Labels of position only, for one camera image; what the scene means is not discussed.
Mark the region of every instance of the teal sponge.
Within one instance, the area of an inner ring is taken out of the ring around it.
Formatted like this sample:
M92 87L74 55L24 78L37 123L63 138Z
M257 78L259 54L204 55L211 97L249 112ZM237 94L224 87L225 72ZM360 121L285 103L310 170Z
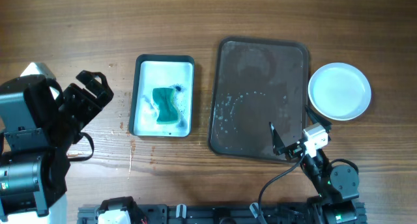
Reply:
M156 119L158 124L173 124L179 121L180 115L174 105L175 89L155 88L152 91L154 103L158 106L159 115Z

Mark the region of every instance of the wire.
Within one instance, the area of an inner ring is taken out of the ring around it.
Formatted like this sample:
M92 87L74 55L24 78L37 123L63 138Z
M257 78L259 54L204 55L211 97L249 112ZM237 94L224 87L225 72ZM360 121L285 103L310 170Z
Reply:
M349 160L346 160L346 159L336 159L336 160L333 160L332 162L330 162L327 165L326 170L327 171L330 171L330 169L332 168L332 164L334 164L336 162L342 162L342 163L346 163L346 164L350 165L358 173L358 175L359 175L359 168L358 168L358 166L355 165L353 162L351 162Z
M273 178L273 179L271 179L269 182L267 182L266 184L265 184L265 186L263 186L263 188L262 188L262 190L261 190L261 192L259 193L259 198L258 198L258 211L259 211L259 213L258 213L258 216L259 217L261 217L261 219L263 220L263 221L261 221L261 222L263 222L263 223L266 223L266 221L265 221L265 219L264 219L264 217L263 217L263 214L262 214L262 195L263 195L263 193L264 193L264 191L266 190L266 188L269 186L269 185L271 185L273 182L275 182L275 181L277 181L278 179L280 179L280 178L282 178L283 176L285 176L285 175L288 175L291 171L293 171L295 168L297 168L300 164L301 164L301 161L304 159L304 156L306 156L306 146L304 146L304 145L302 145L301 146L302 147L302 149L303 149L303 153L302 153L302 156L301 156L301 158L300 158L300 160L298 160L291 168L289 168L286 172L284 172L284 173L282 173L282 174L280 174L280 175L278 175L278 176L276 176L275 178Z
M87 134L87 133L84 133L84 132L81 132L81 133L79 133L82 137L86 137L87 138L87 140L89 141L89 143L90 143L90 147L91 147L91 154L90 154L90 156L81 156L81 157L76 157L76 158L69 158L68 160L70 161L70 162L77 162L77 161L86 161L86 160L88 160L88 159L90 159L90 158L92 158L92 156L93 156L93 154L94 154L94 142L93 142L93 139L91 138L91 136L89 135L89 134Z

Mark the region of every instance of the white bowl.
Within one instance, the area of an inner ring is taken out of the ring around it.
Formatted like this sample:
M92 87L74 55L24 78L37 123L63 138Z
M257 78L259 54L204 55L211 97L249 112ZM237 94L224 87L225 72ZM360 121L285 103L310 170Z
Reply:
M308 96L324 116L334 120L351 120L369 106L371 86L357 68L345 63L331 63L312 75Z

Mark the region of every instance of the tray rim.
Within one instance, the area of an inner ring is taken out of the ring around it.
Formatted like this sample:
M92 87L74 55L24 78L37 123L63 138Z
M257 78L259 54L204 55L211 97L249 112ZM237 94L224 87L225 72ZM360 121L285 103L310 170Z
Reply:
M236 156L229 153L224 152L218 152L211 144L211 135L212 135L212 126L214 121L214 107L216 104L216 93L217 93L217 86L218 86L218 75L219 75L219 69L220 69L220 60L222 56L222 49L223 46L228 42L245 42L245 43L253 43L253 44L266 44L266 45L275 45L275 46L291 46L298 48L302 55L303 55L303 63L306 64L306 67L303 71L303 101L302 105L309 105L309 99L308 99L308 78L309 78L309 68L310 68L310 59L309 59L309 51L307 49L307 46L304 45L301 42L292 41L292 40L279 40L279 39L269 39L269 38L256 38L256 37L248 37L248 36L227 36L223 38L218 46L217 51L217 59L216 59L216 72L214 74L214 81L213 81L213 88L212 88L212 100L211 100L211 109L210 109L210 121L208 126L208 134L207 134L207 145L210 148L210 150L217 156L226 156L230 158L246 158L251 160L257 160L257 161L269 161L274 163L288 163L287 160L282 159L276 159L276 160L270 160L267 158L257 158L255 156ZM304 129L308 125L308 116L307 113L304 112L304 114L301 114L301 121L302 121L302 128Z
M144 61L161 61L161 62L189 62L192 65L192 84L191 84L191 109L190 109L190 130L185 136L160 136L160 135L136 135L134 133L134 123L136 115L136 105L137 105L137 92L139 91L139 77L141 71L141 65ZM130 117L129 117L129 132L131 135L138 137L175 137L183 138L188 137L191 134L192 130L192 115L193 115L193 92L194 92L194 72L195 72L195 62L193 57L189 55L154 55L154 54L142 54L136 59L135 64L135 75L133 81L133 91L132 91L132 104L130 105Z

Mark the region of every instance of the wood grain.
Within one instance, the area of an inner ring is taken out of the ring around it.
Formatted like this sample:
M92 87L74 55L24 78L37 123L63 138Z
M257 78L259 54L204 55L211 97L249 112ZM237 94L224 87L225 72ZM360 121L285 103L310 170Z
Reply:
M107 75L113 101L86 128L94 157L66 176L68 222L78 207L131 195L141 204L251 203L286 165L215 156L207 147L216 49L229 35L307 45L311 73L346 62L368 77L371 106L334 122L330 159L360 168L369 223L417 223L417 0L0 0L0 82L31 61L65 87L83 69ZM140 139L127 133L135 60L143 53L191 55L196 63L192 133ZM72 152L89 152L87 142ZM132 172L128 179L130 153ZM265 202L315 195L297 169Z

